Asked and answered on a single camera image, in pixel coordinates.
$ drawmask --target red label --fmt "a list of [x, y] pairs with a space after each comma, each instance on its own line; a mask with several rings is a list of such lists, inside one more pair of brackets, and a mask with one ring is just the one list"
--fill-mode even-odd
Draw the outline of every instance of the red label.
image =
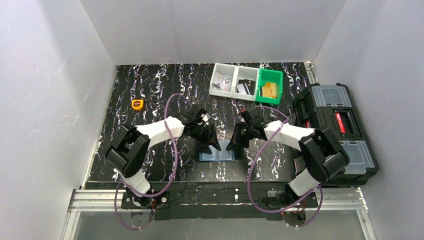
[[340, 132], [342, 134], [346, 133], [345, 126], [343, 126], [342, 117], [340, 116], [340, 113], [335, 113], [335, 119], [337, 119], [338, 127], [340, 128]]

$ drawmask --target tape measure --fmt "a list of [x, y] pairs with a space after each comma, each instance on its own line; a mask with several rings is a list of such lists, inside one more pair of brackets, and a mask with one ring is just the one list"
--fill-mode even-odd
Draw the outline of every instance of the tape measure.
[[140, 111], [143, 108], [144, 101], [141, 99], [132, 100], [131, 107], [136, 111]]

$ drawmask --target black object in bin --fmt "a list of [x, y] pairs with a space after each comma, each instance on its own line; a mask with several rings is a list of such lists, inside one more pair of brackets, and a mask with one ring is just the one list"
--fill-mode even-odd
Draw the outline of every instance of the black object in bin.
[[314, 129], [327, 126], [349, 155], [350, 164], [323, 186], [361, 186], [377, 173], [379, 166], [346, 85], [312, 84], [294, 99], [293, 107], [290, 124]]

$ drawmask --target black marble tabletop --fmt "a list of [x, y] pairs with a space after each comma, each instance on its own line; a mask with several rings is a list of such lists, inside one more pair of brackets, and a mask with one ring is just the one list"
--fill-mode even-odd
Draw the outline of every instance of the black marble tabletop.
[[[283, 72], [283, 96], [279, 106], [284, 114], [291, 113], [293, 98], [309, 83], [301, 62], [238, 63], [253, 68]], [[202, 105], [215, 119], [218, 139], [230, 139], [238, 113], [258, 102], [209, 95], [209, 82], [214, 64], [121, 65], [109, 101], [97, 151], [90, 170], [89, 182], [115, 182], [118, 173], [105, 159], [105, 150], [122, 124], [144, 125], [164, 119], [165, 104], [174, 93], [183, 94], [192, 104]], [[134, 111], [133, 99], [144, 99], [144, 107]], [[169, 115], [187, 110], [184, 99], [174, 98]], [[278, 117], [270, 110], [264, 115]], [[237, 152], [234, 162], [200, 162], [195, 140], [181, 137], [177, 141], [178, 167], [176, 181], [187, 182], [245, 182], [248, 169], [264, 140], [250, 141], [250, 147]], [[289, 182], [294, 179], [293, 158], [298, 153], [291, 147], [271, 142], [257, 161], [252, 175], [255, 181]], [[149, 182], [168, 181], [174, 162], [171, 141], [151, 147], [143, 170]]]

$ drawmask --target robotic arm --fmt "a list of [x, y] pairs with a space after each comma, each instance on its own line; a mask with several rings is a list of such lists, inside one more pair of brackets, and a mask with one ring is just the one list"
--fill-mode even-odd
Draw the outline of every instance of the robotic arm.
[[197, 105], [183, 114], [151, 124], [135, 127], [123, 125], [108, 147], [106, 159], [118, 170], [127, 185], [142, 194], [151, 188], [142, 171], [148, 148], [170, 139], [164, 121], [174, 138], [187, 135], [199, 141], [196, 147], [198, 152], [211, 154], [209, 145], [221, 150], [211, 116]]
[[282, 126], [272, 141], [301, 151], [306, 168], [285, 186], [281, 199], [287, 204], [294, 203], [318, 184], [325, 183], [350, 162], [348, 154], [328, 127], [303, 128], [264, 119], [254, 106], [244, 109], [240, 115], [243, 120], [236, 124], [227, 150], [248, 148], [249, 140], [254, 138], [267, 140]]

